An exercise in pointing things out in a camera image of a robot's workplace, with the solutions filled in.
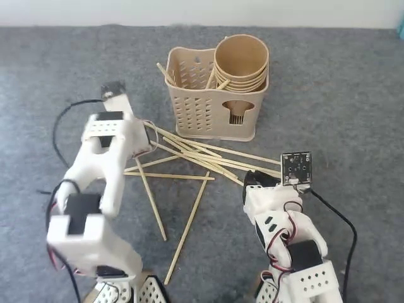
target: white plastic part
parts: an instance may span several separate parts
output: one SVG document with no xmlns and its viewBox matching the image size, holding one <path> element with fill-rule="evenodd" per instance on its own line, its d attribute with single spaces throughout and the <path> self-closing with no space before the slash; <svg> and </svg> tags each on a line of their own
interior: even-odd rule
<svg viewBox="0 0 404 303">
<path fill-rule="evenodd" d="M 262 239 L 264 240 L 265 251 L 270 245 L 272 238 L 274 238 L 281 229 L 286 229 L 285 233 L 288 232 L 289 235 L 291 235 L 293 231 L 293 226 L 285 211 L 266 211 L 256 215 L 255 221 L 257 234 L 261 233 Z M 290 267 L 292 260 L 280 235 L 274 239 L 268 252 L 276 257 L 280 266 L 285 268 Z"/>
<path fill-rule="evenodd" d="M 94 288 L 99 293 L 93 303 L 127 303 L 132 298 L 132 288 L 128 282 L 100 282 Z M 133 289 L 133 296 L 135 303 L 167 303 L 154 276 L 149 276 L 139 291 Z"/>
<path fill-rule="evenodd" d="M 292 302 L 342 303 L 338 280 L 331 261 L 282 278 L 281 287 L 287 287 Z"/>
<path fill-rule="evenodd" d="M 163 291 L 153 276 L 149 276 L 139 292 L 138 303 L 167 303 Z"/>
<path fill-rule="evenodd" d="M 272 303 L 278 285 L 272 280 L 264 282 L 256 296 L 256 303 Z M 279 303 L 342 303 L 338 280 L 332 262 L 284 274 L 277 297 Z"/>
<path fill-rule="evenodd" d="M 140 255 L 112 231 L 103 215 L 88 215 L 82 235 L 69 235 L 69 223 L 70 216 L 52 216 L 47 242 L 83 274 L 96 276 L 98 265 L 123 270 L 128 277 L 114 279 L 121 282 L 131 281 L 141 273 Z"/>
<path fill-rule="evenodd" d="M 128 282 L 98 283 L 95 288 L 99 291 L 93 303 L 126 303 L 132 297 Z"/>
<path fill-rule="evenodd" d="M 151 146 L 141 120 L 124 112 L 123 120 L 96 121 L 91 115 L 82 136 L 82 143 L 72 167 L 64 179 L 74 180 L 84 190 L 96 179 L 105 179 L 106 185 L 100 202 L 101 212 L 116 217 L 121 207 L 126 161 L 134 153 L 147 152 Z M 102 148 L 98 136 L 114 136 L 108 148 Z M 62 183 L 57 192 L 57 205 L 63 213 L 66 201 L 76 189 L 70 183 Z"/>
<path fill-rule="evenodd" d="M 256 303 L 272 303 L 276 296 L 276 287 L 272 283 L 264 282 L 256 296 Z M 278 295 L 279 303 L 290 303 L 285 299 L 280 299 L 281 293 Z"/>
<path fill-rule="evenodd" d="M 131 104 L 125 93 L 112 98 L 106 95 L 103 97 L 107 98 L 104 102 L 104 107 L 108 112 L 127 112 L 133 115 Z"/>
<path fill-rule="evenodd" d="M 250 185 L 246 187 L 246 202 L 244 212 L 247 214 L 252 224 L 255 224 L 254 217 L 268 210 L 283 211 L 286 202 L 294 201 L 303 204 L 297 191 L 292 186 L 262 187 L 260 185 Z M 288 203 L 287 209 L 300 210 L 295 203 Z"/>
</svg>

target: red wire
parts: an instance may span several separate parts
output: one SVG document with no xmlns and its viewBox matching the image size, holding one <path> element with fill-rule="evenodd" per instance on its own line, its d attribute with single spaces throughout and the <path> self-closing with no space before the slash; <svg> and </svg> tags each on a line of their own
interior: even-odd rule
<svg viewBox="0 0 404 303">
<path fill-rule="evenodd" d="M 285 274 L 285 273 L 281 273 L 281 274 L 279 275 L 279 277 L 278 277 L 278 288 L 277 288 L 277 290 L 276 290 L 275 298 L 273 298 L 272 303 L 275 303 L 276 300 L 278 299 L 279 290 L 280 290 L 280 279 L 282 278 L 282 276 L 283 276 L 284 274 Z"/>
<path fill-rule="evenodd" d="M 282 228 L 282 229 L 278 230 L 278 232 L 272 237 L 272 239 L 270 240 L 270 243 L 268 244 L 268 247 L 266 248 L 266 254 L 268 255 L 268 257 L 269 257 L 270 259 L 276 260 L 276 258 L 274 258 L 273 256 L 270 256 L 270 248 L 271 248 L 272 244 L 274 243 L 274 241 L 276 240 L 276 238 L 277 238 L 284 230 L 286 230 L 286 232 L 289 233 L 288 230 L 285 229 L 285 228 Z"/>
</svg>

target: perforated bracket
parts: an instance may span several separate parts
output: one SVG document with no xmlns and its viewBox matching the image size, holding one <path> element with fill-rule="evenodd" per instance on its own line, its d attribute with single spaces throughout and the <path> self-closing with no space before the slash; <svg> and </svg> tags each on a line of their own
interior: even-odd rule
<svg viewBox="0 0 404 303">
<path fill-rule="evenodd" d="M 148 276 L 139 292 L 129 282 L 99 282 L 95 289 L 99 293 L 93 303 L 170 303 L 154 276 Z"/>
<path fill-rule="evenodd" d="M 292 302 L 310 302 L 320 296 L 320 302 L 342 303 L 338 280 L 331 261 L 306 270 L 291 273 L 282 279 L 288 287 Z"/>
<path fill-rule="evenodd" d="M 99 291 L 93 303 L 127 303 L 132 298 L 132 288 L 128 282 L 98 283 Z"/>
<path fill-rule="evenodd" d="M 85 141 L 91 137 L 103 136 L 124 138 L 124 129 L 126 127 L 129 127 L 129 123 L 125 120 L 89 121 L 82 139 Z"/>
<path fill-rule="evenodd" d="M 272 303 L 276 296 L 276 288 L 272 283 L 262 282 L 259 292 L 256 294 L 256 303 Z"/>
</svg>

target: scattered chopsticks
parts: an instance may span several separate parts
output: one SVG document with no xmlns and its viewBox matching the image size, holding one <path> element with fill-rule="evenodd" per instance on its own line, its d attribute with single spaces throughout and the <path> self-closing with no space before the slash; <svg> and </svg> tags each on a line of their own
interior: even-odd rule
<svg viewBox="0 0 404 303">
<path fill-rule="evenodd" d="M 130 167 L 125 169 L 124 171 L 124 175 L 140 175 L 143 183 L 145 185 L 145 189 L 147 192 L 147 195 L 149 196 L 149 200 L 151 203 L 151 207 L 153 208 L 153 212 L 156 216 L 157 219 L 157 223 L 158 226 L 160 228 L 160 231 L 163 235 L 163 239 L 166 241 L 167 237 L 165 235 L 165 231 L 164 231 L 164 227 L 162 224 L 162 221 L 160 219 L 160 215 L 158 214 L 158 210 L 154 201 L 154 197 L 152 195 L 152 192 L 150 191 L 149 185 L 147 183 L 147 179 L 146 177 L 160 177 L 160 178 L 175 178 L 175 179 L 191 179 L 191 180 L 203 180 L 201 189 L 199 190 L 198 196 L 196 198 L 196 201 L 194 203 L 192 212 L 189 216 L 187 225 L 185 226 L 184 232 L 182 234 L 182 237 L 180 239 L 179 245 L 177 247 L 177 250 L 174 254 L 173 260 L 171 262 L 169 271 L 167 273 L 167 276 L 165 278 L 164 284 L 168 284 L 172 275 L 172 272 L 175 268 L 175 264 L 178 260 L 179 254 L 181 252 L 182 246 L 184 245 L 185 239 L 187 237 L 187 234 L 189 232 L 189 229 L 191 227 L 193 218 L 195 216 L 196 210 L 198 209 L 198 205 L 199 202 L 201 200 L 202 194 L 203 194 L 203 190 L 206 186 L 206 183 L 208 181 L 212 181 L 215 180 L 215 178 L 209 177 L 209 171 L 206 173 L 205 176 L 201 176 L 201 175 L 174 175 L 174 174 L 154 174 L 154 173 L 148 173 L 148 172 L 144 172 L 143 168 L 144 167 L 150 167 L 156 164 L 160 164 L 160 163 L 164 163 L 164 162 L 168 162 L 171 160 L 175 160 L 178 158 L 183 158 L 185 160 L 188 160 L 192 163 L 195 163 L 199 166 L 202 166 L 208 170 L 217 172 L 218 174 L 222 174 L 224 175 L 226 178 L 230 179 L 231 181 L 237 183 L 240 186 L 243 186 L 244 183 L 239 180 L 238 176 L 225 169 L 224 167 L 231 167 L 233 169 L 238 169 L 238 170 L 242 170 L 242 171 L 248 171 L 248 170 L 259 170 L 262 171 L 266 174 L 272 175 L 273 177 L 280 177 L 280 172 L 274 169 L 269 169 L 266 167 L 261 167 L 261 166 L 257 166 L 257 165 L 252 165 L 249 163 L 244 163 L 244 162 L 240 162 L 240 161 L 236 161 L 236 160 L 232 160 L 232 159 L 227 159 L 227 158 L 223 158 L 223 156 L 221 156 L 218 153 L 215 153 L 212 150 L 215 150 L 217 152 L 224 152 L 224 153 L 230 153 L 233 155 L 237 155 L 240 157 L 244 157 L 244 158 L 250 158 L 253 160 L 258 160 L 258 161 L 262 161 L 262 162 L 266 162 L 266 163 L 270 163 L 272 165 L 280 165 L 279 161 L 276 160 L 272 160 L 269 158 L 264 158 L 264 157 L 260 157 L 260 156 L 255 156 L 255 155 L 250 155 L 248 153 L 242 153 L 240 151 L 235 151 L 235 150 L 230 150 L 228 148 L 222 148 L 219 146 L 214 146 L 214 145 L 209 145 L 206 143 L 200 143 L 200 142 L 196 142 L 196 141 L 191 141 L 191 140 L 187 140 L 184 138 L 181 138 L 179 136 L 176 136 L 175 134 L 172 134 L 164 129 L 158 128 L 154 125 L 152 125 L 149 122 L 144 121 L 144 124 L 146 126 L 148 126 L 149 128 L 153 128 L 158 134 L 161 134 L 163 136 L 163 140 L 168 143 L 172 148 L 162 145 L 160 143 L 156 143 L 154 141 L 151 141 L 151 143 L 156 146 L 157 148 L 160 148 L 162 150 L 165 150 L 171 154 L 173 154 L 172 156 L 169 157 L 165 157 L 165 158 L 161 158 L 158 160 L 154 160 L 148 163 L 144 163 L 141 164 L 139 159 L 136 158 L 136 166 L 134 167 Z"/>
<path fill-rule="evenodd" d="M 199 190 L 198 196 L 196 197 L 196 200 L 195 200 L 194 206 L 192 208 L 191 214 L 190 214 L 190 216 L 188 218 L 187 225 L 185 226 L 185 229 L 184 229 L 184 232 L 182 233 L 181 240 L 179 241 L 177 250 L 175 251 L 174 257 L 172 258 L 171 265 L 170 265 L 170 268 L 169 268 L 169 272 L 167 273 L 167 276 L 165 277 L 164 285 L 167 285 L 170 282 L 172 272 L 174 271 L 175 264 L 176 264 L 176 262 L 178 260 L 178 257 L 179 257 L 179 253 L 181 252 L 182 246 L 184 245 L 185 239 L 186 239 L 187 234 L 189 232 L 189 228 L 191 227 L 192 221 L 194 220 L 196 210 L 198 209 L 199 202 L 201 201 L 201 197 L 202 197 L 202 194 L 203 194 L 203 190 L 205 189 L 206 182 L 207 182 L 207 180 L 203 181 L 201 189 Z"/>
<path fill-rule="evenodd" d="M 140 172 L 125 172 L 124 175 L 141 175 Z M 213 177 L 204 177 L 202 175 L 172 175 L 172 174 L 151 174 L 145 172 L 146 177 L 186 179 L 186 180 L 215 180 Z"/>
<path fill-rule="evenodd" d="M 143 180 L 143 184 L 145 185 L 145 189 L 146 189 L 147 195 L 149 196 L 151 208 L 153 208 L 154 216 L 156 217 L 156 220 L 157 220 L 157 223 L 158 223 L 158 227 L 160 228 L 160 231 L 161 231 L 162 236 L 163 236 L 163 240 L 164 240 L 164 241 L 167 241 L 167 236 L 165 235 L 163 222 L 162 222 L 162 219 L 160 218 L 160 215 L 158 214 L 156 202 L 154 201 L 154 197 L 153 197 L 152 191 L 150 190 L 149 184 L 147 183 L 147 179 L 146 179 L 145 173 L 143 172 L 143 168 L 142 168 L 142 166 L 141 166 L 141 163 L 140 163 L 140 161 L 139 161 L 139 158 L 136 157 L 135 160 L 136 160 L 136 164 L 138 164 L 140 176 L 141 176 L 141 178 L 142 178 L 142 180 Z"/>
</svg>

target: black cable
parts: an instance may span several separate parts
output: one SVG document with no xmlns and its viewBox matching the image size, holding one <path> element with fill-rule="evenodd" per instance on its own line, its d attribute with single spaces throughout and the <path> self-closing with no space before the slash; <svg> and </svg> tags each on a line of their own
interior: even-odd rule
<svg viewBox="0 0 404 303">
<path fill-rule="evenodd" d="M 53 203 L 54 203 L 54 200 L 55 200 L 56 193 L 57 193 L 57 191 L 59 190 L 59 188 L 61 187 L 62 183 L 64 183 L 64 182 L 68 182 L 68 183 L 73 184 L 73 186 L 74 186 L 74 188 L 76 189 L 77 193 L 80 193 L 80 188 L 79 188 L 79 186 L 77 185 L 77 183 L 76 183 L 74 180 L 70 180 L 70 179 L 63 179 L 63 180 L 53 189 L 53 192 L 52 192 L 52 194 L 50 195 L 49 202 L 48 202 L 48 205 L 46 206 L 46 211 L 45 211 L 45 228 L 46 228 L 46 232 L 48 232 L 48 229 L 49 229 L 49 222 L 50 222 L 50 220 L 51 220 L 51 210 L 52 210 L 52 207 L 53 207 Z"/>
<path fill-rule="evenodd" d="M 54 200 L 55 200 L 55 196 L 57 191 L 59 190 L 59 188 L 61 187 L 61 185 L 65 182 L 71 183 L 73 184 L 73 186 L 76 188 L 77 192 L 80 193 L 80 188 L 77 185 L 77 183 L 74 180 L 70 180 L 70 179 L 63 179 L 53 190 L 48 205 L 46 207 L 46 211 L 45 211 L 45 227 L 46 227 L 46 232 L 49 229 L 49 222 L 51 221 L 51 211 L 52 211 L 52 207 L 54 205 Z M 66 261 L 66 259 L 53 247 L 50 247 L 49 245 L 47 245 L 47 249 L 48 249 L 48 253 L 49 251 L 52 251 L 55 256 L 59 259 L 59 261 L 66 267 L 66 269 L 68 270 L 69 276 L 70 276 L 70 280 L 71 283 L 73 284 L 73 288 L 74 288 L 74 292 L 76 294 L 76 298 L 77 298 L 77 302 L 81 303 L 81 299 L 80 299 L 80 293 L 78 291 L 78 287 L 77 287 L 77 282 L 76 282 L 76 278 L 74 277 L 73 271 L 71 270 L 71 267 L 69 265 L 69 263 Z"/>
<path fill-rule="evenodd" d="M 119 300 L 119 288 L 117 288 L 115 285 L 108 284 L 108 283 L 105 283 L 105 285 L 108 285 L 108 286 L 110 286 L 110 287 L 114 287 L 114 288 L 115 288 L 116 293 L 117 293 L 117 297 L 116 297 L 116 299 L 115 299 L 115 301 L 114 301 L 113 303 L 118 302 L 118 300 Z"/>
<path fill-rule="evenodd" d="M 324 200 L 323 197 L 321 197 L 318 193 L 316 193 L 314 190 L 310 190 L 313 196 L 315 196 L 318 200 L 323 202 L 325 206 L 327 206 L 330 210 L 332 210 L 334 213 L 336 213 L 346 224 L 349 225 L 349 227 L 352 229 L 353 233 L 353 239 L 352 239 L 352 245 L 348 253 L 347 257 L 347 265 L 345 267 L 345 276 L 343 280 L 343 287 L 342 287 L 342 301 L 344 303 L 347 303 L 347 288 L 348 288 L 348 279 L 349 279 L 349 269 L 351 266 L 351 260 L 352 256 L 354 255 L 357 239 L 358 239 L 358 233 L 356 231 L 355 226 L 352 224 L 350 220 L 348 220 L 344 215 L 342 215 L 336 208 L 334 208 L 331 204 L 329 204 L 326 200 Z"/>
<path fill-rule="evenodd" d="M 66 261 L 66 259 L 57 250 L 52 249 L 52 251 L 55 254 L 55 256 L 60 260 L 60 262 L 63 263 L 64 267 L 66 267 L 66 269 L 68 270 L 71 283 L 73 284 L 74 293 L 76 294 L 77 302 L 81 303 L 80 293 L 79 293 L 78 287 L 77 287 L 77 281 L 76 281 L 76 278 L 74 277 L 73 271 L 71 270 L 71 267 L 70 267 L 69 263 Z"/>
<path fill-rule="evenodd" d="M 62 117 L 64 115 L 66 115 L 67 112 L 72 107 L 81 105 L 81 104 L 98 103 L 98 102 L 104 102 L 104 100 L 88 99 L 88 100 L 83 100 L 83 101 L 79 101 L 79 102 L 74 102 L 74 103 L 70 104 L 69 106 L 67 106 L 64 110 L 62 110 L 62 112 L 59 115 L 57 115 L 57 117 L 56 117 L 55 123 L 53 125 L 53 130 L 52 130 L 52 146 L 53 146 L 54 151 L 56 152 L 57 157 L 60 159 L 60 161 L 63 163 L 63 165 L 66 166 L 66 168 L 70 168 L 70 165 L 68 164 L 66 159 L 62 156 L 62 153 L 59 150 L 59 148 L 57 147 L 57 143 L 56 143 L 56 133 L 57 133 L 57 128 L 59 127 L 60 121 L 61 121 Z"/>
</svg>

